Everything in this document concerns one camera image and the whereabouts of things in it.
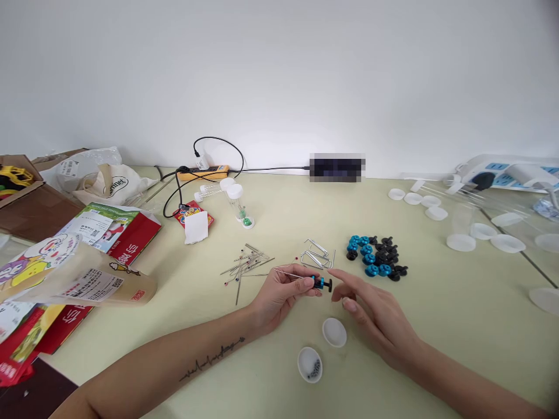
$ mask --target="hand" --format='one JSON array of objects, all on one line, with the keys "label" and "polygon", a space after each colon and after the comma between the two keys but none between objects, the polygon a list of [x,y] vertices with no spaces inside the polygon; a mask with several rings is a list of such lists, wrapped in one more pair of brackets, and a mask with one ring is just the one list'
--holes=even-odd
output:
[{"label": "hand", "polygon": [[[304,278],[282,274],[284,271]],[[286,267],[272,268],[258,295],[250,303],[256,313],[256,326],[263,335],[272,332],[302,296],[320,297],[322,293],[313,288],[314,280],[311,275],[319,278],[320,274],[312,269],[292,264]]]},{"label": "hand", "polygon": [[[332,301],[342,300],[373,350],[390,367],[410,375],[426,363],[431,347],[419,339],[391,293],[340,269],[329,269],[328,273],[343,281],[334,288]],[[356,301],[356,296],[372,315]]]}]

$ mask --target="wrist tattoo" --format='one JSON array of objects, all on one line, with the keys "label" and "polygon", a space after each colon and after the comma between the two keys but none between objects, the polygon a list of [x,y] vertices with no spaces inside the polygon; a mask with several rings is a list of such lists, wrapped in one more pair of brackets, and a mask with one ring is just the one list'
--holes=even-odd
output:
[{"label": "wrist tattoo", "polygon": [[192,374],[195,374],[198,371],[203,371],[202,368],[204,368],[207,365],[212,366],[212,363],[214,361],[218,361],[220,358],[223,358],[226,352],[233,351],[235,346],[237,346],[240,343],[243,343],[244,341],[245,341],[245,338],[243,338],[243,336],[241,336],[239,338],[239,340],[237,340],[237,342],[232,342],[230,345],[227,345],[227,346],[221,346],[221,351],[219,353],[217,353],[216,355],[214,355],[212,358],[210,358],[210,356],[207,355],[206,359],[204,360],[203,363],[200,364],[198,362],[198,360],[196,360],[196,365],[194,366],[194,369],[193,370],[186,370],[186,374],[179,380],[179,382],[183,381],[185,378],[190,378],[190,376]]}]

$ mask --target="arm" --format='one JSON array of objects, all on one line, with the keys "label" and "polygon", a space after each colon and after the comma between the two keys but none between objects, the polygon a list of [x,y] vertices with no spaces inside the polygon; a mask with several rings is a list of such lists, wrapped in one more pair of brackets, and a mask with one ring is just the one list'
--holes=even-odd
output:
[{"label": "arm", "polygon": [[[300,265],[282,270],[305,277],[318,275]],[[273,331],[298,298],[321,296],[313,285],[312,278],[292,282],[287,275],[271,270],[247,307],[130,352],[78,388],[51,418],[138,418],[146,414],[224,357]]]},{"label": "arm", "polygon": [[[550,418],[544,410],[419,339],[391,293],[340,269],[331,269],[329,273],[343,281],[334,289],[332,301],[342,300],[344,309],[357,321],[373,350],[392,368],[409,376],[460,415],[465,418]],[[363,305],[356,301],[357,296]]]}]

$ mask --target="light green table surface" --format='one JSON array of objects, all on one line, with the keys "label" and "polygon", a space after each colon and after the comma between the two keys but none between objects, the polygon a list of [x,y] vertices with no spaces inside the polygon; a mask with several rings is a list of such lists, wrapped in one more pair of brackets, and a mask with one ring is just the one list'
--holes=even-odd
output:
[{"label": "light green table surface", "polygon": [[[158,280],[152,301],[141,308],[93,310],[55,355],[44,359],[82,384],[149,340],[238,308],[236,283],[225,287],[224,279],[229,278],[219,273],[233,266],[245,243],[275,257],[252,272],[265,273],[270,265],[291,262],[307,247],[304,240],[312,238],[330,252],[336,249],[337,268],[392,292],[418,334],[431,345],[531,402],[554,406],[559,319],[528,299],[530,289],[548,282],[523,256],[503,253],[488,242],[478,242],[471,253],[451,250],[445,245],[448,219],[432,221],[421,205],[387,197],[390,188],[407,190],[411,182],[310,183],[307,176],[255,174],[242,174],[237,181],[256,220],[252,230],[241,227],[220,194],[201,203],[215,223],[200,243],[184,245],[180,224],[159,216],[163,228],[134,264]],[[201,184],[197,180],[183,188],[185,203]],[[164,203],[174,189],[169,183],[148,204]],[[177,206],[175,196],[168,212]],[[409,275],[397,283],[366,277],[360,259],[345,258],[347,242],[355,234],[393,236],[401,255],[399,264],[409,266]],[[252,301],[263,280],[242,279],[239,307]],[[321,325],[327,317],[340,319],[348,330],[348,342],[341,349],[329,346],[322,337]],[[315,348],[323,360],[324,374],[315,385],[306,383],[297,369],[303,346]],[[372,353],[353,321],[327,293],[321,299],[299,301],[274,333],[240,349],[147,415],[455,416],[443,402]]]}]

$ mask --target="power strip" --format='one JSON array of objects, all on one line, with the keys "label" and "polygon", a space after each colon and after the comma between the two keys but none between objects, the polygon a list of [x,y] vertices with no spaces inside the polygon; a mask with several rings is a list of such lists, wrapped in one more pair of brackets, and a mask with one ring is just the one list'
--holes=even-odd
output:
[{"label": "power strip", "polygon": [[204,176],[204,175],[208,175],[209,173],[212,173],[209,176],[203,177],[201,180],[203,179],[223,179],[225,177],[227,177],[227,172],[229,171],[229,166],[228,165],[221,165],[221,166],[210,166],[208,169],[202,169],[200,170],[199,168],[191,168],[190,169],[190,173],[177,173],[177,176],[179,178],[179,180],[182,180],[183,182],[187,181],[187,180],[192,180],[192,179],[197,179],[197,177],[191,173],[195,173],[198,176]]},{"label": "power strip", "polygon": [[522,157],[514,155],[481,154],[467,163],[456,167],[457,174],[462,178],[462,183],[472,183],[472,179],[480,173],[495,173],[493,186],[499,189],[512,189],[531,192],[545,192],[541,189],[523,186],[514,177],[509,175],[507,168],[513,164],[533,164],[540,166],[546,172],[557,178],[554,189],[559,189],[559,158]]}]

